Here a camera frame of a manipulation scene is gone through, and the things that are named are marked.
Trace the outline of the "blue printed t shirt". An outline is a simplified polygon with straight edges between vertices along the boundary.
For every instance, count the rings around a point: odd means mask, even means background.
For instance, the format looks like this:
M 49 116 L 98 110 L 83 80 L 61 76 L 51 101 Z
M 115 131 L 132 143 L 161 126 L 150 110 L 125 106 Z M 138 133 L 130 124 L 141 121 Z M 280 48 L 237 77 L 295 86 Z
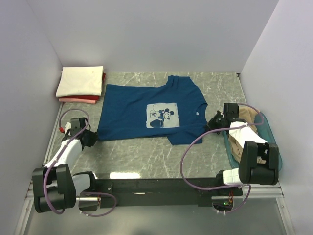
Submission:
M 100 141 L 167 137 L 190 144 L 205 132 L 207 102 L 188 76 L 160 87 L 107 85 L 97 133 Z

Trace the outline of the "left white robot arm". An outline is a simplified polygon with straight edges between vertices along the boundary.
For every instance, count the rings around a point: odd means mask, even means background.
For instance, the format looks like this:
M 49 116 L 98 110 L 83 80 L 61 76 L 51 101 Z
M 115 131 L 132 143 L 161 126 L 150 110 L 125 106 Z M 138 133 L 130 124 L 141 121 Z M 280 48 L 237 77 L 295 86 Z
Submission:
M 57 212 L 64 212 L 75 206 L 76 197 L 81 193 L 91 197 L 98 190 L 93 172 L 73 175 L 70 171 L 84 148 L 95 145 L 97 133 L 90 130 L 86 117 L 72 118 L 64 133 L 55 156 L 45 166 L 32 172 L 34 206 L 38 213 L 50 212 L 49 204 Z

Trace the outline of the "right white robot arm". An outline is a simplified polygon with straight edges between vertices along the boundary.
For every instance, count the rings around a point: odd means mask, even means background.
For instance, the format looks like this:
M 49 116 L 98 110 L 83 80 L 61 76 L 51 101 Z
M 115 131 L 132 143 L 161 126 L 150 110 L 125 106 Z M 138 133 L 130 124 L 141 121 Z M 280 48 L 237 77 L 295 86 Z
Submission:
M 223 111 L 217 111 L 205 125 L 209 133 L 227 132 L 241 146 L 243 152 L 239 167 L 222 172 L 223 178 L 215 182 L 215 191 L 226 195 L 232 185 L 275 185 L 279 178 L 279 148 L 256 134 L 252 126 L 264 124 L 264 116 L 256 108 L 260 123 L 249 123 L 239 118 L 240 103 L 224 103 Z

